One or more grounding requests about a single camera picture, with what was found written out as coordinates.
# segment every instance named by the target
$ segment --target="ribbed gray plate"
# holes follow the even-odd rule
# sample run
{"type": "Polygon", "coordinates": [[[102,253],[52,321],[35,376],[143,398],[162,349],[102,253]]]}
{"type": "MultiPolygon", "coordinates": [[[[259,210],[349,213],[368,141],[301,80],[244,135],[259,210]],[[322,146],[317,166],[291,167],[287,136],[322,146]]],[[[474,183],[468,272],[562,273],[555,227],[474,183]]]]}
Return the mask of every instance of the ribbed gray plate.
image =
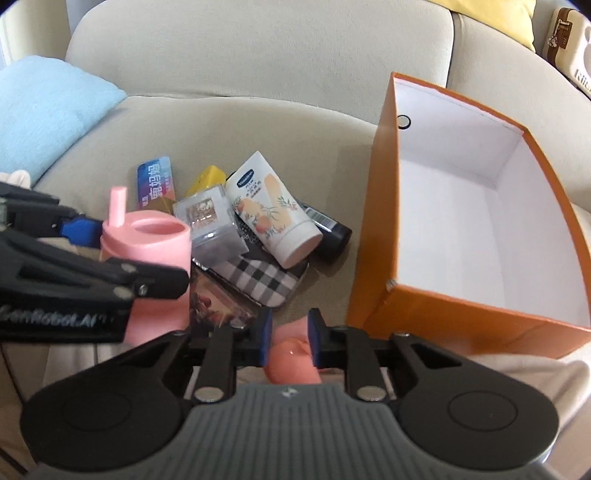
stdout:
{"type": "Polygon", "coordinates": [[[542,464],[475,472],[443,463],[405,436],[385,405],[337,385],[244,385],[194,408],[178,435],[137,465],[103,473],[39,466],[30,480],[552,480],[542,464]]]}

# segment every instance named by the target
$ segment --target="white lotion tube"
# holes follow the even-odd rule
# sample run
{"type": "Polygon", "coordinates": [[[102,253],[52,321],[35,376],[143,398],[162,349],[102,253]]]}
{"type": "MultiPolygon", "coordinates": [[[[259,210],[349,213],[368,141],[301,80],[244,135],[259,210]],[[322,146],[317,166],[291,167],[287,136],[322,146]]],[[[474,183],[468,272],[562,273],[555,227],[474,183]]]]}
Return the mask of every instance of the white lotion tube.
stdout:
{"type": "Polygon", "coordinates": [[[260,152],[228,178],[226,194],[237,214],[285,269],[310,255],[322,240],[320,230],[260,152]]]}

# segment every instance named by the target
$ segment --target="orange box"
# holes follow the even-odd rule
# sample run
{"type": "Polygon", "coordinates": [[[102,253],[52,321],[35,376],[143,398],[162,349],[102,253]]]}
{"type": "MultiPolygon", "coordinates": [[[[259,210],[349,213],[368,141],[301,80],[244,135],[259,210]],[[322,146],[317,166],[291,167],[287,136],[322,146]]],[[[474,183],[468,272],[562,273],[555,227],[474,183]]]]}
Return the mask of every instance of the orange box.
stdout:
{"type": "Polygon", "coordinates": [[[559,358],[591,341],[590,298],[589,249],[530,132],[393,74],[348,324],[379,338],[410,332],[461,354],[559,358]]]}

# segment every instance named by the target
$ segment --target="black bottle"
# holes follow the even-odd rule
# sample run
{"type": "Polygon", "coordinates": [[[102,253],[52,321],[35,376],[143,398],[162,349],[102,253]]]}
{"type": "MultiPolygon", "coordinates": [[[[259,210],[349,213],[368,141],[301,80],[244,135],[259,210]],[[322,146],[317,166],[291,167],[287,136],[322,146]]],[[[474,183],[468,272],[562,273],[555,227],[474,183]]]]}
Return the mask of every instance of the black bottle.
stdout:
{"type": "Polygon", "coordinates": [[[297,203],[322,232],[322,241],[313,254],[328,263],[334,262],[345,250],[353,230],[300,200],[297,203]]]}

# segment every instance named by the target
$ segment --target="yellow pillow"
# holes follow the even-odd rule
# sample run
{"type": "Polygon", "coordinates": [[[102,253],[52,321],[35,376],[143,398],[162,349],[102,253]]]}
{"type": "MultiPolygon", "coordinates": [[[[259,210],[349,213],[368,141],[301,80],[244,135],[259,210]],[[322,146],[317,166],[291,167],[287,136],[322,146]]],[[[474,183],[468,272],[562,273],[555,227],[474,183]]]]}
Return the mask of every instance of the yellow pillow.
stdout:
{"type": "Polygon", "coordinates": [[[535,0],[431,0],[452,12],[472,17],[517,40],[532,51],[534,30],[531,17],[535,0]]]}

